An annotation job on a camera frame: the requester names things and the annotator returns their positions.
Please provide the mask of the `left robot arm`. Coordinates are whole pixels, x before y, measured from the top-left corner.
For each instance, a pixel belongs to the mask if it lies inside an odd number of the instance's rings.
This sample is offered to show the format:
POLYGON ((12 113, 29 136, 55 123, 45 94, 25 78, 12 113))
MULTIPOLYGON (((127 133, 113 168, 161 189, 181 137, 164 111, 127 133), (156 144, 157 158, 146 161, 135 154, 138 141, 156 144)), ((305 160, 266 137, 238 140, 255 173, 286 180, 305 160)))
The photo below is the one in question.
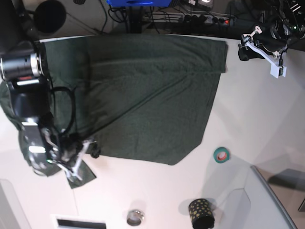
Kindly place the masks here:
POLYGON ((241 36, 238 56, 241 61, 263 58, 250 48, 252 44, 268 56, 281 61, 289 47, 305 38, 305 2, 303 0, 252 0, 250 13, 255 24, 241 36))

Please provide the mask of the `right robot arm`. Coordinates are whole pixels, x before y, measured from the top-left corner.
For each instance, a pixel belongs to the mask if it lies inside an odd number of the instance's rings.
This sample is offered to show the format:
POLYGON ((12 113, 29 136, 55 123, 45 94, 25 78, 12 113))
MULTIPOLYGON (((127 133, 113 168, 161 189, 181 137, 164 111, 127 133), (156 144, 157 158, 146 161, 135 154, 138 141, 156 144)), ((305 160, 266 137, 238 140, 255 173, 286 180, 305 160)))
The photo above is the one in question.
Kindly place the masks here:
POLYGON ((8 95, 7 107, 17 121, 21 151, 34 172, 49 176, 63 170, 70 180, 92 174, 83 157, 96 144, 71 131, 76 123, 72 90, 53 85, 42 33, 56 32, 66 21, 66 9, 57 0, 46 0, 34 11, 21 0, 0 3, 0 78, 8 95), (67 126, 55 125, 57 92, 71 102, 67 126))

